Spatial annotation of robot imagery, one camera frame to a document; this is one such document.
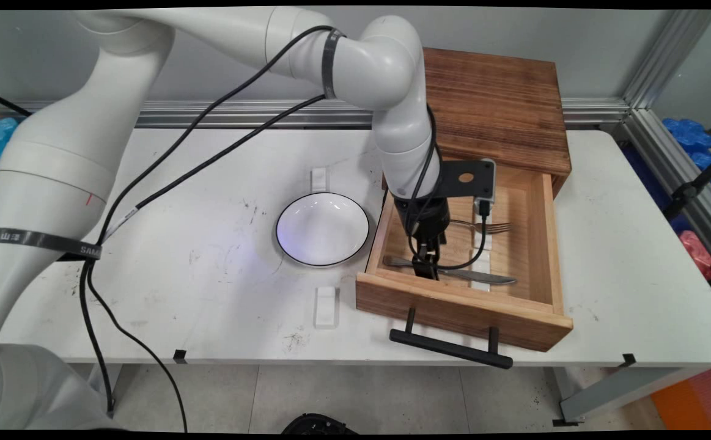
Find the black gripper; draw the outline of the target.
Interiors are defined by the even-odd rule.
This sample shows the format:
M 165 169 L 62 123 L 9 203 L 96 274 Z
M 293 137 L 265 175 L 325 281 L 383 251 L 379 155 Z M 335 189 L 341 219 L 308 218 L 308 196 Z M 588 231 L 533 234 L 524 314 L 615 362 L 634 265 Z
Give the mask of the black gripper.
M 451 220 L 448 199 L 395 197 L 394 205 L 406 236 L 419 240 L 416 250 L 412 251 L 414 275 L 427 279 L 429 273 L 431 279 L 438 281 L 441 245 L 447 244 L 446 229 Z

